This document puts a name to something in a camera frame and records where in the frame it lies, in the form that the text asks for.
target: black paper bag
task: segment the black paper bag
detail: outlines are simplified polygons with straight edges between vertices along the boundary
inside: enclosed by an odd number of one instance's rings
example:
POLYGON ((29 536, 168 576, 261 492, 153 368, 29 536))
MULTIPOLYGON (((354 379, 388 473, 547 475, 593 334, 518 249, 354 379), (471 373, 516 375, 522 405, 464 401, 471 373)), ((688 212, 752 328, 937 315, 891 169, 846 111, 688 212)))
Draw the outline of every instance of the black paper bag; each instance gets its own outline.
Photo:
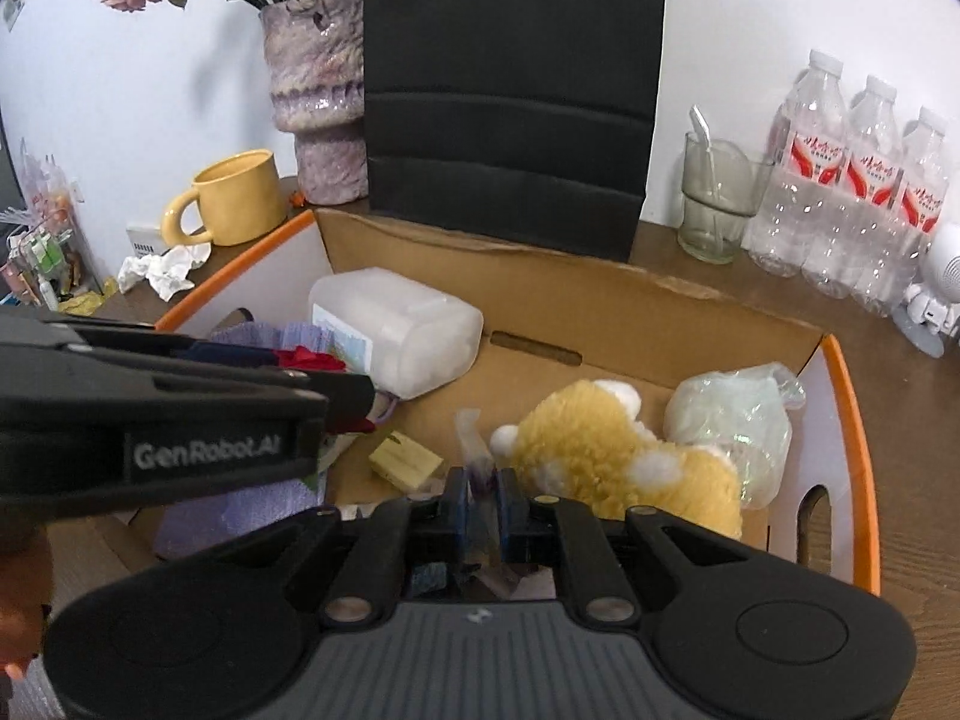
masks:
POLYGON ((664 0, 365 0, 378 213, 630 254, 664 0))

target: cardboard box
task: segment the cardboard box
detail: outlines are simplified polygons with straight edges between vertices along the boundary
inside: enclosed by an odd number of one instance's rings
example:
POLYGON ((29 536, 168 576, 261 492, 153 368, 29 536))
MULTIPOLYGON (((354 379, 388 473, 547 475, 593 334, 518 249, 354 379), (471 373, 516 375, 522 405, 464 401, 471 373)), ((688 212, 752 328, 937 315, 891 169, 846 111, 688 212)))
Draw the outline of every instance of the cardboard box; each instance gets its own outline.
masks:
MULTIPOLYGON (((745 539, 797 560, 809 503, 832 505, 832 574, 880 591, 880 534, 870 456, 835 338, 715 290, 627 266, 506 244, 333 209, 303 214, 193 290, 157 324, 205 337, 244 308, 263 322, 309 319, 314 281, 381 266, 479 308, 484 339, 460 380, 404 403, 389 427, 456 463, 453 415, 479 408, 488 435, 516 423, 546 395, 578 379, 619 378, 643 396, 641 418, 659 431, 680 381, 709 370, 779 361, 800 375, 808 405, 794 413, 781 493, 749 514, 745 539)), ((379 435, 361 437, 331 469, 329 499, 370 503, 398 494, 373 473, 379 435)))

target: vase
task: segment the vase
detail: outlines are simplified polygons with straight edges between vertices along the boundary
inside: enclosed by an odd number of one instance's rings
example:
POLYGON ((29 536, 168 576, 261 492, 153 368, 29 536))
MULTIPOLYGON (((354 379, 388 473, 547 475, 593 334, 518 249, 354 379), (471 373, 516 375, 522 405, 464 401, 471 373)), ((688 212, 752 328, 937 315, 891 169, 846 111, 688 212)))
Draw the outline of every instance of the vase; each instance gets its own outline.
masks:
POLYGON ((291 0, 260 11, 274 124, 292 132, 308 202, 367 194, 363 0, 291 0))

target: white tissue paper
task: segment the white tissue paper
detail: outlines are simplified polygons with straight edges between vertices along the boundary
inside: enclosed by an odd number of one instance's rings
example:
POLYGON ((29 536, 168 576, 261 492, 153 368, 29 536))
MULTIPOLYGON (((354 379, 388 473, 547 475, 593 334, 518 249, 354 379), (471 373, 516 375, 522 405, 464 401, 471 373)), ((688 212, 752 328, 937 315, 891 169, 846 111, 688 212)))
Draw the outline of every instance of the white tissue paper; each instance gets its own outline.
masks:
POLYGON ((175 293, 193 288, 194 284, 187 280, 186 274, 208 261, 211 250, 210 244, 198 244, 195 247, 173 247, 162 256, 128 257, 117 274, 120 292, 128 293, 134 284, 147 279, 154 292, 168 301, 175 293))

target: white bottle cap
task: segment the white bottle cap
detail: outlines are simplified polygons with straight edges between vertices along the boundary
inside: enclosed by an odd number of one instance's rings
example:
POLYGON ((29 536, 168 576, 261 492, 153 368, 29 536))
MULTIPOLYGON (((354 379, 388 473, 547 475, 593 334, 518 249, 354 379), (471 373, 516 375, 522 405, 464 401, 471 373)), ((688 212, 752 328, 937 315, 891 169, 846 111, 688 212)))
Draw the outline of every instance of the white bottle cap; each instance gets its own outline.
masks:
POLYGON ((831 76, 837 76, 838 78, 843 74, 843 62, 835 59, 828 53, 818 52, 816 49, 810 52, 810 67, 822 70, 824 73, 829 73, 831 76))
POLYGON ((876 76, 867 76, 867 91, 872 95, 888 100, 890 103, 896 101, 896 89, 876 76))
POLYGON ((926 124, 934 132, 939 132, 941 135, 947 134, 947 120, 926 106, 920 108, 919 121, 920 124, 926 124))

